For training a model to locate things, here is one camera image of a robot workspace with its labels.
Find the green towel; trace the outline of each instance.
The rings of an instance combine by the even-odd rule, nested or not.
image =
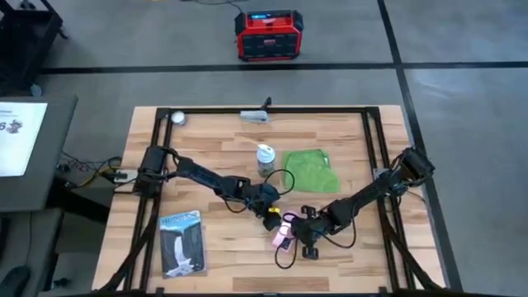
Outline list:
[[[321,149],[284,152],[282,167],[293,173],[296,191],[319,193],[336,193],[341,183],[337,174],[330,167],[328,154]],[[290,174],[284,175],[286,189],[291,188]]]

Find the book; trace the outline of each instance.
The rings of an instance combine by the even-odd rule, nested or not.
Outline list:
[[[200,211],[159,219],[163,278],[205,270],[205,249]]]
[[[48,103],[0,102],[0,177],[26,173]]]

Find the red power station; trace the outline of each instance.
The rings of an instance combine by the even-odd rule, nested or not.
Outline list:
[[[294,11],[247,12],[234,19],[242,61],[294,59],[303,37],[303,16]]]

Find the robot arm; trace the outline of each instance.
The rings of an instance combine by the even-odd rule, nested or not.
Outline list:
[[[424,155],[414,148],[406,148],[387,171],[353,196],[335,200],[320,211],[303,206],[301,211],[307,217],[295,216],[291,220],[291,233],[304,244],[303,257],[318,259],[314,244],[319,238],[337,234],[348,227],[360,209],[370,202],[386,196],[400,196],[409,187],[420,186],[434,170]]]
[[[163,173],[163,164],[171,156],[177,170]],[[268,184],[252,185],[246,177],[222,177],[211,170],[194,163],[191,158],[180,156],[172,148],[150,146],[145,151],[143,162],[138,169],[134,192],[151,196],[158,190],[161,182],[174,177],[188,178],[213,190],[214,194],[224,201],[244,204],[244,209],[251,210],[256,217],[263,218],[264,227],[270,231],[281,224],[281,216],[273,211],[273,202],[281,197],[277,189]]]

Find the black cart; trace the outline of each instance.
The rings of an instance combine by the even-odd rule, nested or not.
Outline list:
[[[7,0],[0,0],[0,96],[11,90],[42,94],[35,79],[55,36],[66,36],[61,31],[63,20],[59,14],[47,0],[41,1],[47,11],[37,11],[27,1],[14,9]]]

